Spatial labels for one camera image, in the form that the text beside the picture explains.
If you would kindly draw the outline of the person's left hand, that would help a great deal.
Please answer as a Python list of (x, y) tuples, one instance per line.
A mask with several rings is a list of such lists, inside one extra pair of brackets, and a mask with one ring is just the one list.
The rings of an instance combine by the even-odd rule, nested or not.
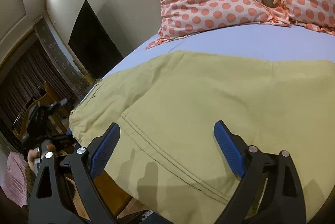
[(30, 149), (28, 151), (27, 162), (28, 162), (28, 165), (29, 165), (31, 171), (34, 172), (34, 174), (36, 174), (35, 168), (34, 168), (34, 160), (37, 159), (37, 158), (44, 159), (45, 154), (47, 152), (50, 151), (50, 152), (54, 153), (56, 151), (56, 147), (52, 143), (46, 144), (44, 146), (44, 148), (46, 149), (46, 152), (43, 152), (42, 154), (39, 153), (37, 150), (34, 150), (34, 149)]

